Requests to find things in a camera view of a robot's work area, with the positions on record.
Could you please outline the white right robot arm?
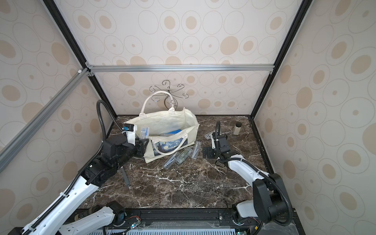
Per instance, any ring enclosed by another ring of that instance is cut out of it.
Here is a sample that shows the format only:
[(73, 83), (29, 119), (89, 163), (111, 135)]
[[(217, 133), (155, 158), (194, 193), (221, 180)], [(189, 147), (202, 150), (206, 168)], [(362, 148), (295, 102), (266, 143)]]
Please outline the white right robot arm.
[(235, 223), (242, 224), (245, 219), (254, 217), (263, 223), (273, 221), (288, 226), (292, 222), (293, 208), (281, 176), (259, 169), (231, 150), (226, 135), (212, 133), (211, 144), (211, 147), (203, 148), (204, 157), (215, 158), (252, 187), (253, 199), (235, 205)]

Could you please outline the clear case silver compass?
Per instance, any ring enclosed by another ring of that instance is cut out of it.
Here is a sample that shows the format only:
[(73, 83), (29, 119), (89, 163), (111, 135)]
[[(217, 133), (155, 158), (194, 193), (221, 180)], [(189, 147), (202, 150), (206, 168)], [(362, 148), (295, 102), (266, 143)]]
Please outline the clear case silver compass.
[(163, 168), (168, 170), (171, 166), (176, 162), (177, 157), (179, 156), (179, 152), (175, 152), (170, 158), (164, 163)]

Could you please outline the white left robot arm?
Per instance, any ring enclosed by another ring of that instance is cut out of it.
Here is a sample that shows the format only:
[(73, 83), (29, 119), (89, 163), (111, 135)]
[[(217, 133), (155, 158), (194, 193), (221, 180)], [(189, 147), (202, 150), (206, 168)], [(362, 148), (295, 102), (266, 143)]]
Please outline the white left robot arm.
[(67, 189), (23, 228), (16, 227), (11, 235), (85, 235), (108, 225), (121, 225), (125, 221), (125, 210), (113, 201), (97, 211), (67, 224), (66, 221), (92, 193), (133, 157), (143, 157), (148, 139), (129, 137), (124, 134), (103, 139), (97, 153), (80, 169)]

